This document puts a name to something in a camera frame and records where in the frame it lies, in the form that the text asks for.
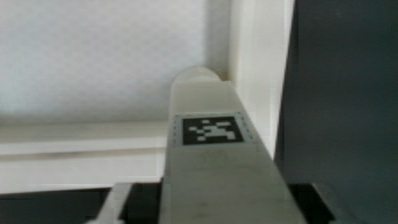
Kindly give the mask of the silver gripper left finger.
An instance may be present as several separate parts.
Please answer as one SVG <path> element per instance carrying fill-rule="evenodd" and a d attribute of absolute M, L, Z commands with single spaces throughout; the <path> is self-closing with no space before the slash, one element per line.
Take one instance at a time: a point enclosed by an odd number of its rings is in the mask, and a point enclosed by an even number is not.
<path fill-rule="evenodd" d="M 118 183 L 88 224 L 159 224 L 162 183 Z"/>

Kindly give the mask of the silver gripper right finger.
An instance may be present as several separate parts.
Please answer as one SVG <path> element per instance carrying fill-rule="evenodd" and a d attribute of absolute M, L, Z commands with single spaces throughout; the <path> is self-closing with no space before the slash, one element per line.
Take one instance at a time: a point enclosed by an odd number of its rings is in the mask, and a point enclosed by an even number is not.
<path fill-rule="evenodd" d="M 308 224 L 349 224 L 351 218 L 331 188 L 320 183 L 288 185 Z"/>

